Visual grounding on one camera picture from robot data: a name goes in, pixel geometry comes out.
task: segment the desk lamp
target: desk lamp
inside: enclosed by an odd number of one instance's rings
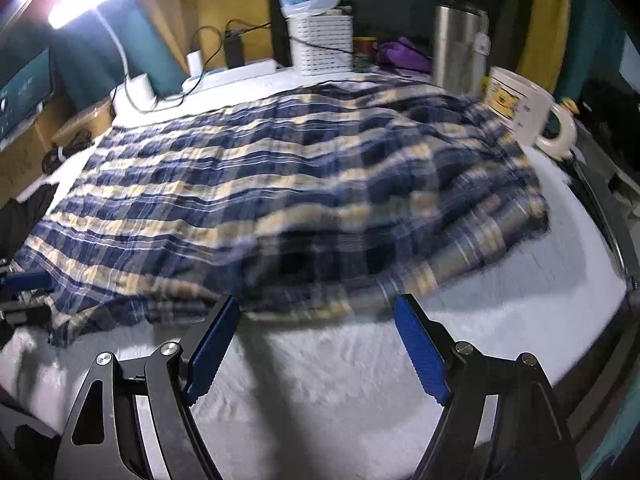
[[[116,89],[112,92],[116,112],[123,111],[123,107],[134,108],[137,110],[138,107],[131,99],[131,96],[133,95],[137,97],[136,100],[138,102],[144,103],[143,106],[146,107],[148,104],[152,105],[155,102],[156,98],[151,88],[151,84],[148,81],[148,76],[146,74],[142,74],[134,79],[131,79],[129,77],[129,63],[127,62],[127,56],[124,52],[124,48],[122,47],[122,44],[120,43],[120,40],[117,37],[116,33],[111,28],[111,25],[109,24],[109,22],[107,22],[103,14],[98,9],[98,6],[106,1],[107,0],[63,0],[53,7],[51,13],[49,14],[49,23],[51,27],[58,29],[64,27],[67,23],[76,19],[78,16],[81,16],[88,10],[92,10],[98,20],[102,23],[104,28],[109,33],[109,36],[118,49],[120,59],[122,60],[125,80],[122,85],[117,86]],[[127,95],[128,102],[116,98],[118,89],[121,87],[124,88],[124,93]]]

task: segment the black cable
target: black cable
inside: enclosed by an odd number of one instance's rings
[[[172,108],[177,108],[178,106],[181,106],[184,103],[184,100],[193,92],[195,91],[195,89],[198,87],[198,85],[202,82],[202,79],[204,78],[205,75],[205,67],[208,65],[208,63],[216,56],[217,53],[220,52],[220,50],[222,50],[222,42],[223,42],[223,38],[222,38],[222,32],[220,32],[220,30],[218,30],[217,28],[213,27],[212,25],[203,25],[202,27],[199,27],[194,33],[193,36],[191,37],[191,47],[193,49],[193,42],[196,39],[196,35],[201,31],[201,30],[213,30],[217,35],[218,35],[218,39],[220,40],[220,44],[218,45],[218,49],[211,54],[211,56],[209,57],[209,59],[207,59],[204,64],[202,65],[202,73],[200,74],[200,77],[198,78],[198,80],[196,81],[196,84],[193,86],[193,88],[191,88],[191,90],[189,90],[188,92],[183,92],[182,94],[179,94],[177,96],[175,96],[172,99],[163,99],[162,101],[177,101],[179,100],[180,102],[178,104],[172,105],[172,106],[168,106],[167,108],[160,108],[160,110],[158,111],[162,111],[162,110],[171,110]],[[124,79],[124,91],[125,94],[127,95],[127,99],[129,100],[129,103],[131,104],[131,106],[133,107],[133,109],[135,111],[137,111],[140,114],[150,114],[151,112],[155,112],[156,109],[158,108],[158,104],[161,103],[162,101],[159,101],[156,98],[156,102],[154,103],[154,107],[151,110],[141,110],[140,108],[138,108],[136,106],[136,104],[132,101],[131,96],[129,95],[129,91],[127,90],[127,79],[128,76],[125,76]]]
[[[118,91],[118,86],[116,85],[116,88],[113,89],[113,94],[111,92],[109,92],[109,100],[111,101],[111,113],[115,115],[115,108],[113,107],[113,100],[116,98],[116,92]]]
[[[424,59],[431,61],[431,58],[429,56],[427,56],[426,54],[421,53],[417,48],[411,46],[411,45],[407,45],[406,43],[401,43],[400,41],[398,41],[398,43],[400,43],[402,46],[407,47],[409,50],[413,50],[416,54],[420,54]]]
[[[70,156],[76,153],[82,152],[94,143],[91,135],[91,131],[86,128],[82,128],[75,134],[74,138],[68,145],[60,148],[53,148],[49,150],[42,158],[42,173],[52,174],[56,171],[64,160],[67,160]]]
[[[263,23],[262,25],[254,25],[253,23],[246,22],[245,20],[239,20],[237,18],[233,18],[233,19],[229,20],[228,22],[226,22],[225,34],[229,34],[231,32],[231,29],[229,28],[229,25],[231,25],[232,23],[240,23],[241,25],[244,25],[245,27],[248,27],[245,30],[242,30],[242,32],[240,32],[240,34],[244,34],[246,32],[251,32],[252,30],[258,30],[259,28],[267,28],[267,27],[271,26],[271,22]]]
[[[341,48],[335,48],[332,46],[322,46],[322,45],[316,45],[313,43],[309,43],[308,41],[304,41],[304,40],[300,40],[299,38],[293,37],[293,36],[287,36],[290,40],[296,41],[297,43],[301,43],[303,45],[306,46],[311,46],[313,48],[322,48],[324,50],[332,50],[334,52],[341,52],[342,54],[349,54],[350,56],[353,55],[353,51],[351,50],[343,50]],[[393,68],[399,68],[401,70],[413,70],[414,72],[420,73],[420,74],[431,74],[431,72],[427,72],[426,70],[418,70],[417,68],[409,68],[407,66],[398,66],[398,65],[394,65],[393,63],[378,63],[377,61],[371,61],[370,62],[372,65],[375,66],[379,66],[380,68],[383,68],[385,66],[390,66]]]

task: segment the plaid cloth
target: plaid cloth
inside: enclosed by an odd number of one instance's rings
[[[201,319],[388,308],[547,226],[529,161],[476,100],[370,76],[114,128],[15,257],[55,282],[52,343]]]

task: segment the white plastic container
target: white plastic container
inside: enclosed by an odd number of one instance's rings
[[[309,16],[291,18],[289,36],[314,45],[353,51],[353,19],[351,16]],[[352,55],[308,46],[290,39],[293,67],[301,75],[350,72]]]

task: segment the cardboard box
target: cardboard box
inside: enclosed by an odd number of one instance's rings
[[[73,114],[66,97],[55,97],[26,131],[0,152],[0,207],[42,174],[42,158],[53,148],[53,136]]]
[[[91,138],[95,139],[111,128],[112,122],[111,100],[106,98],[69,119],[51,140],[56,146],[67,146],[82,128],[91,131]]]

